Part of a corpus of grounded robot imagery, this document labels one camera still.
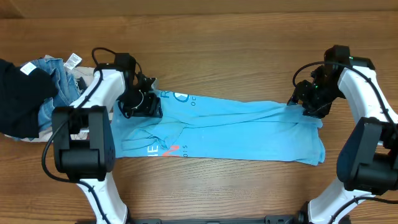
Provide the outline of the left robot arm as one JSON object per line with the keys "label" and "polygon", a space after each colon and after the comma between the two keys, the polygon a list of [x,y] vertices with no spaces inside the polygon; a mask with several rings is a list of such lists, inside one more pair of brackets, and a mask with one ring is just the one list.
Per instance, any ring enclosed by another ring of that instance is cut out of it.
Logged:
{"label": "left robot arm", "polygon": [[77,185],[87,197],[95,223],[133,223],[121,200],[112,171],[116,150],[109,113],[116,106],[122,115],[162,117],[160,98],[154,93],[156,78],[146,77],[129,53],[114,53],[111,63],[96,62],[94,80],[68,106],[52,113],[48,145],[53,146],[55,167],[64,178],[51,174],[42,154],[42,168],[51,178]]}

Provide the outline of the light blue t-shirt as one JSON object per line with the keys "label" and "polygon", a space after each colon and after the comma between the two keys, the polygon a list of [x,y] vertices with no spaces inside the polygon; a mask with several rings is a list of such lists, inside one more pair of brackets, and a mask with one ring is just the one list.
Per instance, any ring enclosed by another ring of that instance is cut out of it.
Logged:
{"label": "light blue t-shirt", "polygon": [[157,91],[161,118],[125,118],[114,108],[116,157],[197,157],[324,162],[322,121],[301,106]]}

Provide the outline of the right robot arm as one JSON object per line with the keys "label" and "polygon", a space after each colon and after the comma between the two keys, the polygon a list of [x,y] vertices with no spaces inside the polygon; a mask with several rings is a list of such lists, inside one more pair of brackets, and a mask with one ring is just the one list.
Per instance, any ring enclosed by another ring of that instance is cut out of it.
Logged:
{"label": "right robot arm", "polygon": [[287,105],[300,104],[303,115],[324,118],[333,101],[344,98],[356,126],[338,156],[336,179],[287,223],[350,223],[350,211],[366,200],[392,203],[381,196],[397,190],[397,113],[369,58],[354,57],[349,47],[334,45],[314,66],[312,82],[293,83]]}

